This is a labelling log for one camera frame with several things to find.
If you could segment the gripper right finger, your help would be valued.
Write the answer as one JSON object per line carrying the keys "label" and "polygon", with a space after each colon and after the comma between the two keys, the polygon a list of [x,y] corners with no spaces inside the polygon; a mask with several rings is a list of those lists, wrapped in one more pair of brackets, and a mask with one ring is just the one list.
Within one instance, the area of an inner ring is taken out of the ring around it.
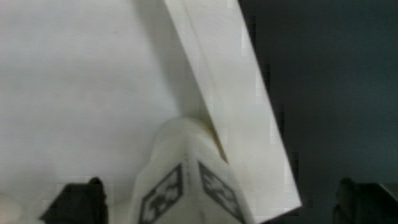
{"label": "gripper right finger", "polygon": [[340,179],[331,224],[398,224],[398,183]]}

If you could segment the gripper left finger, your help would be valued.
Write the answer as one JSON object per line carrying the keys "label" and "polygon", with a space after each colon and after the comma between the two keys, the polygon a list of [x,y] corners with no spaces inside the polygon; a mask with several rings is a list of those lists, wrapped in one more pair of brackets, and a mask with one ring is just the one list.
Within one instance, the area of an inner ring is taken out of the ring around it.
{"label": "gripper left finger", "polygon": [[106,194],[100,179],[67,184],[38,217],[44,224],[108,224]]}

